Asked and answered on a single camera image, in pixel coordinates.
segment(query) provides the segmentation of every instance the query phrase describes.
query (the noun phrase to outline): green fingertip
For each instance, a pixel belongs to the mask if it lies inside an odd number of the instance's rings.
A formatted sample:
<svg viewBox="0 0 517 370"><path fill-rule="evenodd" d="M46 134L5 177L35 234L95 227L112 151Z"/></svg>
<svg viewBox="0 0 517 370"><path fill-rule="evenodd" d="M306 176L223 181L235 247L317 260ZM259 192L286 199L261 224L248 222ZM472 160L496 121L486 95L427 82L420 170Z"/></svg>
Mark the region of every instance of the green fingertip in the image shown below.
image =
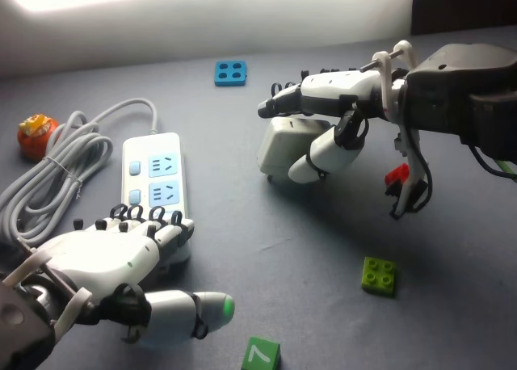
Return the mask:
<svg viewBox="0 0 517 370"><path fill-rule="evenodd" d="M231 296L226 296L225 305L223 306L223 313L230 320L233 318L233 313L235 312L235 302Z"/></svg>

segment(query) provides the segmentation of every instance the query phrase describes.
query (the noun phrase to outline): green cube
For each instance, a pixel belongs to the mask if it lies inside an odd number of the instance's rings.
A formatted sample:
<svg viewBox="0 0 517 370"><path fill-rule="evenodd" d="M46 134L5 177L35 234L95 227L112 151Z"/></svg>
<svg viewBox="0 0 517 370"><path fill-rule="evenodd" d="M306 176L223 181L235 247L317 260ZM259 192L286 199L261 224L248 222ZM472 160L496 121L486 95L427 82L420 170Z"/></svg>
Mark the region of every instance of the green cube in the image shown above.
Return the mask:
<svg viewBox="0 0 517 370"><path fill-rule="evenodd" d="M366 292L393 296L395 289L395 270L397 264L383 259L364 259L361 286Z"/></svg>
<svg viewBox="0 0 517 370"><path fill-rule="evenodd" d="M280 343L252 336L242 360L241 370L276 370L280 362Z"/></svg>

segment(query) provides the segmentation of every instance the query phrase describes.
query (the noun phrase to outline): white number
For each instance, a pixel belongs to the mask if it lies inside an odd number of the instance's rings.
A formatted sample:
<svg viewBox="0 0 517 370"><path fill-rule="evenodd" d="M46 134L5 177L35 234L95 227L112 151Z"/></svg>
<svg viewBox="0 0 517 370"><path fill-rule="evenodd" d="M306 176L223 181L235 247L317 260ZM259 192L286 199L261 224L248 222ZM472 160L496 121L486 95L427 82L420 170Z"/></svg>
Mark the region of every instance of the white number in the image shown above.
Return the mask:
<svg viewBox="0 0 517 370"><path fill-rule="evenodd" d="M251 346L250 355L248 356L248 362L251 362L253 360L254 354L257 354L258 357L267 364L271 362L271 359L267 358L262 352L260 352L255 345Z"/></svg>

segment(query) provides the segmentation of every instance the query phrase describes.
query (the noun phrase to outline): robotic hand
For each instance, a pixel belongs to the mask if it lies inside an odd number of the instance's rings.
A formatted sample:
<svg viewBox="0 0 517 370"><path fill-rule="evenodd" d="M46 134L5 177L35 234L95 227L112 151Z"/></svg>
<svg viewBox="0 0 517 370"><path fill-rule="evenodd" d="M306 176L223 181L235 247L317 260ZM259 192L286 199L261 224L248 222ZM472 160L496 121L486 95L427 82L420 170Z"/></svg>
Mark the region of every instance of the robotic hand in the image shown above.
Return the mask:
<svg viewBox="0 0 517 370"><path fill-rule="evenodd" d="M409 70L392 70L395 57ZM283 90L279 83L273 84L272 98L258 106L260 117L272 118L258 152L259 168L268 180L288 176L296 183L310 183L341 170L364 147L371 118L400 128L395 149L408 160L385 178L386 195L397 197L391 212L396 219L404 212L418 212L431 199L431 171L420 152L419 129L459 136L485 170L517 179L505 163L517 162L514 50L449 44L418 65L411 44L403 40L392 53L374 54L360 70L323 69L317 75L302 71L301 79ZM290 117L299 114L340 121L331 127L326 121ZM497 159L502 171L490 167L476 147Z"/></svg>
<svg viewBox="0 0 517 370"><path fill-rule="evenodd" d="M203 339L232 320L233 299L224 293L141 290L194 232L181 212L169 221L162 207L148 220L141 213L120 204L87 229L75 220L75 231L38 249L19 239L27 259L0 284L1 369L37 367L74 323L111 320L128 326L125 342L155 347Z"/></svg>

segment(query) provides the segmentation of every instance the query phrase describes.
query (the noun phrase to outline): gray table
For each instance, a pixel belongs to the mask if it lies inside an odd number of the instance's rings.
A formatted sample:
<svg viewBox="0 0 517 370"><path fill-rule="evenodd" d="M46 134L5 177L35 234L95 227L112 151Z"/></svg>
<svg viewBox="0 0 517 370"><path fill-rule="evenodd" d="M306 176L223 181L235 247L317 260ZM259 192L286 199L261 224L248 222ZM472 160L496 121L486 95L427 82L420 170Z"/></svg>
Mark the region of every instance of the gray table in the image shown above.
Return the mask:
<svg viewBox="0 0 517 370"><path fill-rule="evenodd" d="M420 58L451 42L517 48L517 27L411 39ZM0 83L3 189L29 165L20 160L16 124L48 113L93 117L120 100L156 103L162 132L177 132L186 158L196 222L193 253L164 287L217 290L237 303L232 323L166 351L120 341L111 323L74 327L42 369L237 369L252 334L282 344L283 370L515 369L517 364L517 186L487 174L457 137L422 133L435 194L417 215L394 221L384 175L402 162L397 130L371 122L357 161L309 186L259 173L256 153L267 121L256 105L273 82L301 69L358 67L396 40L236 57L249 65L241 88L213 85L216 59L97 69ZM120 200L121 146L144 135L143 107L102 126L116 145L111 164L89 180L59 231L93 223ZM394 300L360 289L364 256L398 263Z"/></svg>

